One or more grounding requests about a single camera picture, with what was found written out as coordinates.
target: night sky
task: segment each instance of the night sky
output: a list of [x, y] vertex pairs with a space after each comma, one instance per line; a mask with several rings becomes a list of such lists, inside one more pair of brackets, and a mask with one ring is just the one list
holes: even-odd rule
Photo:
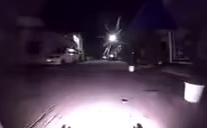
[[119, 16], [121, 27], [126, 29], [144, 0], [48, 0], [42, 12], [47, 27], [62, 33], [81, 32], [84, 46], [94, 55], [101, 54], [104, 24], [113, 28]]

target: street light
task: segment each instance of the street light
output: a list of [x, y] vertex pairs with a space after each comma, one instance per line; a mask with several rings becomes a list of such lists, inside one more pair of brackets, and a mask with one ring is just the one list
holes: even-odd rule
[[116, 34], [109, 34], [109, 36], [108, 36], [108, 40], [110, 41], [110, 42], [117, 42], [117, 35]]

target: car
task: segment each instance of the car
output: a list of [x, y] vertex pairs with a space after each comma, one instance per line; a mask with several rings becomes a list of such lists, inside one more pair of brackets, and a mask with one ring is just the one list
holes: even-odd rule
[[67, 48], [63, 52], [53, 53], [46, 58], [47, 64], [63, 65], [80, 61], [80, 52], [77, 49]]

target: street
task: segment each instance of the street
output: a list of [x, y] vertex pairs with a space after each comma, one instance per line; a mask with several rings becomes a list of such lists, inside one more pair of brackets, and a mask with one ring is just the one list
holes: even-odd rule
[[[122, 62], [24, 68], [0, 73], [0, 121], [4, 128], [125, 127], [133, 117], [131, 125], [144, 128], [207, 126], [205, 107], [186, 102], [183, 94], [183, 79], [158, 68], [129, 73]], [[82, 113], [94, 107], [106, 118]], [[130, 117], [121, 120], [126, 114], [112, 115], [126, 111]], [[107, 118], [121, 124], [99, 124]]]

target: white container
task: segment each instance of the white container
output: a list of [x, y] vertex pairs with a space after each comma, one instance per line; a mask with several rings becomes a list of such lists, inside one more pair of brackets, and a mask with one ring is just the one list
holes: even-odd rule
[[129, 72], [134, 72], [135, 71], [135, 66], [129, 66]]
[[190, 84], [185, 82], [185, 94], [184, 98], [190, 103], [197, 103], [203, 93], [204, 85]]

